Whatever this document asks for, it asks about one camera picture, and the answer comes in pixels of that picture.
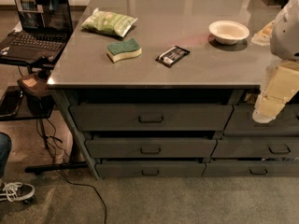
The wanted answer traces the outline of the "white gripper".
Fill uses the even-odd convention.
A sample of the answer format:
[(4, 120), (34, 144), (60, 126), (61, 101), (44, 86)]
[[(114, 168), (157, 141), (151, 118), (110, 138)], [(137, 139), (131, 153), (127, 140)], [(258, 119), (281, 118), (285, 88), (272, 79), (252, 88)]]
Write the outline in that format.
[(281, 61), (266, 68), (252, 118), (258, 123), (269, 123), (299, 92), (299, 62)]

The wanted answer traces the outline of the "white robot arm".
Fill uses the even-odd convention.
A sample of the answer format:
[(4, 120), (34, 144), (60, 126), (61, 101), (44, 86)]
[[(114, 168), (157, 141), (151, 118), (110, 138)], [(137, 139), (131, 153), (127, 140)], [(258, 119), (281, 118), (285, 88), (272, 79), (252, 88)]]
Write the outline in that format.
[(252, 118), (269, 123), (299, 92), (299, 0), (289, 0), (272, 22), (271, 53), (279, 63), (266, 67)]

